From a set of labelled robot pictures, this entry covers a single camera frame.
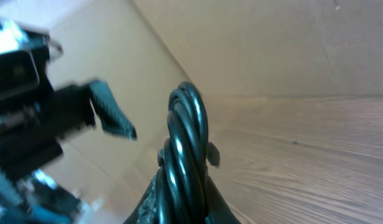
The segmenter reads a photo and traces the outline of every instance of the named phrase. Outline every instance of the wooden floor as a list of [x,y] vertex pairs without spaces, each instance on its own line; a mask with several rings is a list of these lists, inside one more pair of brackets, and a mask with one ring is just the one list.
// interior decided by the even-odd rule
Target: wooden floor
[[[383,223],[383,97],[204,101],[221,151],[210,176],[240,221]],[[135,197],[167,136],[124,176]]]

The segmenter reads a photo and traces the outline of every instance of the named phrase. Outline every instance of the black plastic part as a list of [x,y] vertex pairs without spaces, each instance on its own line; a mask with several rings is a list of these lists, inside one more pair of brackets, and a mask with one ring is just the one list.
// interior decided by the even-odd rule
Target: black plastic part
[[158,169],[155,176],[155,207],[159,224],[175,223],[171,194],[168,188],[165,166]]
[[209,224],[240,223],[240,221],[231,212],[230,208],[209,176],[207,176],[206,180],[205,195],[208,205]]
[[46,100],[28,105],[38,108],[38,124],[0,135],[0,167],[7,176],[17,180],[38,168],[37,164],[41,166],[48,163],[53,159],[52,155],[60,155],[56,150],[56,138],[63,138],[65,134],[71,134],[80,127],[95,126],[95,114],[90,101],[92,97],[95,98],[92,105],[105,124],[103,128],[106,132],[135,139],[133,125],[115,101],[106,97],[111,93],[103,90],[108,88],[105,82],[99,80],[80,86],[70,85],[55,91]]
[[74,213],[77,214],[80,210],[80,199],[74,197],[73,194],[61,186],[52,189],[37,179],[32,179],[32,185],[34,186],[33,194],[38,195],[38,204],[44,205],[51,212],[65,215],[69,219],[74,220]]
[[208,151],[206,158],[210,162],[211,166],[219,167],[221,162],[221,154],[216,146],[212,143],[208,143]]
[[136,208],[134,211],[131,213],[131,215],[125,220],[123,224],[136,224],[137,219],[138,219],[138,212],[139,212],[139,207],[143,204],[143,201],[146,200],[147,196],[149,195],[148,192],[152,189],[152,182],[150,182],[149,186],[147,187],[146,191],[144,192],[141,200],[139,203],[136,205]]
[[27,93],[39,84],[30,51],[17,50],[0,54],[0,101]]
[[[48,33],[34,32],[28,29],[24,30],[29,39],[45,39],[49,40]],[[0,101],[0,113],[10,110],[17,110],[23,105],[31,104],[35,101],[44,101],[53,96],[54,90],[47,78],[45,72],[47,61],[50,59],[49,48],[45,45],[36,45],[32,47],[31,54],[34,59],[35,68],[39,76],[39,86],[26,93],[15,95]]]

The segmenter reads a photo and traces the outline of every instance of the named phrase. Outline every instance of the wood grain surface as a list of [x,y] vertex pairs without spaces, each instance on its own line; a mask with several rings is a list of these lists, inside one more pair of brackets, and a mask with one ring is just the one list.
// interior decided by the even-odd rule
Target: wood grain surface
[[[383,97],[204,101],[221,151],[210,176],[240,221],[383,223]],[[124,176],[139,197],[167,136]]]

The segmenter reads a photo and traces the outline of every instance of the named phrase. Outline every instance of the black cable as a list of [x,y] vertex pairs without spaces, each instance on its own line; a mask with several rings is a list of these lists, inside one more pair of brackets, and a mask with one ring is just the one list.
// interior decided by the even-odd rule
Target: black cable
[[[196,87],[182,82],[171,92],[168,110],[170,138],[159,151],[159,169],[152,187],[157,222],[239,223],[208,176],[207,152],[214,166],[219,164],[219,152],[211,142],[208,144],[206,110]],[[135,223],[140,204],[125,224]]]
[[[165,202],[157,201],[157,212],[173,209],[178,223],[203,223],[206,217],[205,157],[208,145],[206,111],[198,90],[189,82],[182,82],[171,92],[168,104],[168,130],[170,139],[164,146],[164,164],[169,196]],[[163,175],[156,177],[160,182]],[[156,189],[165,194],[165,187]],[[157,214],[168,222],[168,218]]]

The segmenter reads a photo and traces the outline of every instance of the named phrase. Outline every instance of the cardboard wall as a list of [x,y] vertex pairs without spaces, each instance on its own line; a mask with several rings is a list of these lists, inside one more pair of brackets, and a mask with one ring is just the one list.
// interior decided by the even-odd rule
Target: cardboard wall
[[383,0],[134,0],[206,95],[383,95]]

